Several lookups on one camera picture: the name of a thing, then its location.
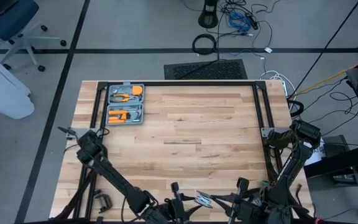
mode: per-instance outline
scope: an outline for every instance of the orange pliers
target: orange pliers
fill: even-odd
[[[128,102],[129,100],[137,100],[139,99],[138,96],[132,96],[129,94],[115,94],[113,95],[112,101],[113,102]]]

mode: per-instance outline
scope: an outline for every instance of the office chair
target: office chair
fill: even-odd
[[[21,32],[30,20],[37,13],[39,6],[34,0],[17,0],[10,8],[6,9],[0,14],[0,40],[8,41],[12,48],[9,49],[4,58],[0,61],[1,64],[14,55],[18,50],[25,48],[29,53],[34,65],[38,65],[38,70],[43,72],[45,67],[39,65],[35,59],[32,46],[34,40],[60,40],[58,37],[42,37],[33,35],[36,29],[41,28],[44,32],[48,28],[40,23],[33,26],[26,32]],[[61,46],[66,46],[65,40],[60,41]],[[4,64],[6,69],[11,69],[8,64]]]

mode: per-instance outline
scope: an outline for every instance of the white cable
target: white cable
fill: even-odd
[[[286,80],[291,85],[292,90],[295,91],[295,87],[293,86],[292,82],[285,75],[280,74],[277,71],[271,70],[271,71],[264,72],[263,74],[260,75],[259,79],[261,80],[262,77],[264,75],[268,74],[268,73],[274,73],[275,74],[274,76],[269,78],[270,80],[281,80],[282,82],[285,82],[285,80]]]

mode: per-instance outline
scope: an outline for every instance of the chair wheel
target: chair wheel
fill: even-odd
[[[10,70],[10,69],[12,69],[12,67],[11,67],[11,66],[9,66],[8,64],[3,64],[3,66],[4,66],[4,68],[6,68],[6,70]]]
[[[63,46],[63,47],[65,47],[65,46],[67,45],[67,42],[66,42],[65,40],[61,40],[61,41],[60,41],[60,45]]]
[[[45,25],[41,25],[41,29],[42,29],[42,31],[46,32],[48,30],[48,27]]]
[[[40,72],[45,71],[45,67],[44,67],[44,66],[42,66],[42,65],[38,66],[38,71],[40,71]]]

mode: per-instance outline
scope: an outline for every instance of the black metal frame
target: black metal frame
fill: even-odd
[[[257,112],[259,128],[274,128],[272,111],[270,109],[270,104],[269,104],[269,96],[267,94],[267,87],[266,87],[265,81],[262,81],[262,80],[261,81],[239,81],[239,82],[232,82],[232,81],[218,81],[218,82],[214,82],[214,81],[202,81],[202,82],[172,81],[172,82],[170,82],[170,81],[165,81],[165,82],[131,82],[131,83],[132,84],[143,84],[145,86],[251,86],[252,92],[254,94],[255,109]],[[100,97],[101,97],[102,91],[105,89],[108,91],[108,88],[110,85],[122,85],[122,84],[123,84],[123,82],[99,82],[98,83],[98,89],[96,92],[95,102],[93,105],[93,112],[92,112],[90,128],[94,128],[96,125],[96,119],[97,119],[99,102],[100,102]],[[265,110],[266,110],[266,115],[267,115],[267,121],[268,121],[268,127],[264,126],[262,109],[261,109],[260,101],[259,101],[258,88],[262,90],[262,95],[264,98]],[[108,93],[106,92],[106,96],[104,99],[102,118],[101,118],[101,124],[99,127],[100,129],[105,128],[106,116],[104,116],[104,114],[106,114],[107,106],[108,106]],[[261,131],[260,131],[260,137],[263,142],[264,137],[263,137]],[[266,168],[267,168],[269,181],[273,181],[275,179],[275,176],[272,175],[272,172],[275,173],[275,171],[272,170],[273,165],[272,165],[272,161],[271,161],[271,157],[270,157],[270,151],[269,151],[270,149],[266,148],[263,145],[263,150],[264,150],[264,155],[265,155],[265,162],[266,162]],[[277,169],[280,172],[282,170],[281,156],[280,156],[278,149],[273,149],[273,151],[275,154]],[[88,171],[88,168],[83,166],[82,170],[81,170],[79,186],[84,182],[84,180],[86,178],[87,171]],[[96,178],[97,178],[97,175],[93,178],[93,180],[90,183],[90,188],[89,188],[89,192],[88,192],[88,201],[86,203],[85,218],[91,217],[91,211],[92,211],[92,206],[93,206],[93,192],[95,191],[95,187],[96,187]],[[77,203],[77,205],[74,209],[73,218],[79,218],[80,208],[81,208],[81,200]],[[103,222],[103,223],[121,223],[121,222]],[[222,223],[222,222],[193,222],[193,223],[197,223],[197,224],[214,223],[214,224],[217,224],[217,223]]]
[[[349,150],[344,136],[340,136],[346,152],[323,159],[314,164],[305,166],[306,177],[315,177],[323,174],[344,175],[354,174],[358,184],[358,148]]]

